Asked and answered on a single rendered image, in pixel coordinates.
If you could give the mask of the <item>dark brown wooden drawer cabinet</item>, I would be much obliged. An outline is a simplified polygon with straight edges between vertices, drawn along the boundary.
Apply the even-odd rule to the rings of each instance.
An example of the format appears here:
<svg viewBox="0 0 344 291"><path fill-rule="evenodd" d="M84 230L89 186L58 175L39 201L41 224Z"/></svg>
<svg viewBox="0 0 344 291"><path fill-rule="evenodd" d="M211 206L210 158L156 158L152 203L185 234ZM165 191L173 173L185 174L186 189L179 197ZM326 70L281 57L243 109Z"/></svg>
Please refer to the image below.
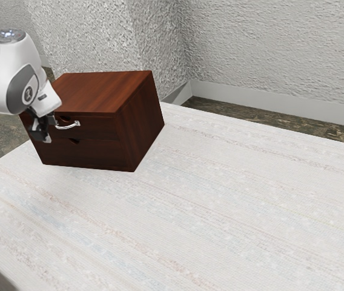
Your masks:
<svg viewBox="0 0 344 291"><path fill-rule="evenodd" d="M134 172L164 127L151 71L64 73L50 143L33 141L43 164Z"/></svg>

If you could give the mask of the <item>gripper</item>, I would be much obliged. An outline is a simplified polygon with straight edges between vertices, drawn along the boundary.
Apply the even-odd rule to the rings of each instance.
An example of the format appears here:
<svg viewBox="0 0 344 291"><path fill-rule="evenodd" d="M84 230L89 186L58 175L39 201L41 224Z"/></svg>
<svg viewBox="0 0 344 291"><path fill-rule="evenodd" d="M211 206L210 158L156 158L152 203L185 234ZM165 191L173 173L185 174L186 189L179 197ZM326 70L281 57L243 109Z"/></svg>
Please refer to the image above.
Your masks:
<svg viewBox="0 0 344 291"><path fill-rule="evenodd" d="M49 125L57 125L55 113L50 112L48 115L38 117L36 112L28 107L26 109L28 115L32 118L32 124L28 127L28 132L35 141L44 143L51 143L51 138L48 133Z"/></svg>

